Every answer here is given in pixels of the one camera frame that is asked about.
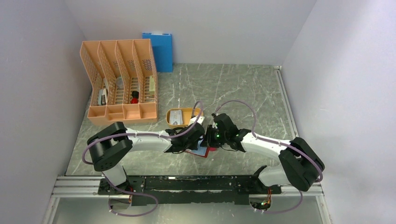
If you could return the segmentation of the red leather card holder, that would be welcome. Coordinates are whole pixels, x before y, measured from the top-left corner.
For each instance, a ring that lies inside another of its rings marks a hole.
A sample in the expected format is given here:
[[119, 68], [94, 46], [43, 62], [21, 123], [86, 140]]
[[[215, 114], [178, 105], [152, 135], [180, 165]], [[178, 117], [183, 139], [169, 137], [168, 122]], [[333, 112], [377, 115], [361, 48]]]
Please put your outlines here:
[[216, 150], [217, 149], [214, 147], [197, 147], [196, 150], [186, 149], [185, 152], [196, 155], [196, 156], [200, 156], [203, 158], [207, 158], [207, 156], [210, 152], [214, 152]]

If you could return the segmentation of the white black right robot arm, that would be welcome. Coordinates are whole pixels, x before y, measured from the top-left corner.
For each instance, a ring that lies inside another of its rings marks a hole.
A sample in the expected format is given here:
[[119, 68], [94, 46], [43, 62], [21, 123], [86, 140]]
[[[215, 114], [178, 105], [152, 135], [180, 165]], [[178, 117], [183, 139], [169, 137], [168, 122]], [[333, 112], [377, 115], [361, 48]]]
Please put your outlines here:
[[213, 148], [228, 145], [233, 151], [261, 154], [279, 163], [263, 166], [254, 173], [255, 192], [264, 193], [271, 186], [285, 184], [306, 192], [313, 183], [322, 180], [325, 165], [303, 138], [278, 140], [239, 129], [225, 113], [213, 114], [213, 118], [203, 144]]

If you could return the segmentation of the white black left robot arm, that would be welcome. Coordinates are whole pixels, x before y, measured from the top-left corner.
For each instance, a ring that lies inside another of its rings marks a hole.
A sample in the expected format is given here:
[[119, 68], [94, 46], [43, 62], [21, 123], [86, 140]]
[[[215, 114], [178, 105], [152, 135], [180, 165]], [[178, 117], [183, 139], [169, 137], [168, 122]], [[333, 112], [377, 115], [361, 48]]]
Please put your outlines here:
[[117, 194], [127, 192], [129, 180], [120, 164], [129, 152], [156, 151], [181, 153], [196, 149], [205, 135], [201, 124], [166, 129], [160, 132], [139, 132], [126, 128], [123, 122], [115, 122], [87, 140], [86, 150], [90, 153], [94, 170], [101, 172], [111, 182]]

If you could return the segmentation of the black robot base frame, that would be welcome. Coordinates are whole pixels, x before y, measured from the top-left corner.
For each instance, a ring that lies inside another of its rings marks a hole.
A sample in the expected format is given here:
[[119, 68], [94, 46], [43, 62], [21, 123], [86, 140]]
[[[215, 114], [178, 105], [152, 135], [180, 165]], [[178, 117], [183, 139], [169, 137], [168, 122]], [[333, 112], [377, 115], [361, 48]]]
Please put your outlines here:
[[100, 180], [98, 195], [122, 199], [126, 190], [137, 192], [131, 206], [190, 203], [234, 203], [248, 205], [250, 195], [281, 194], [281, 187], [264, 186], [254, 175], [204, 175], [204, 176], [139, 176], [130, 175], [127, 182], [111, 187], [105, 179]]

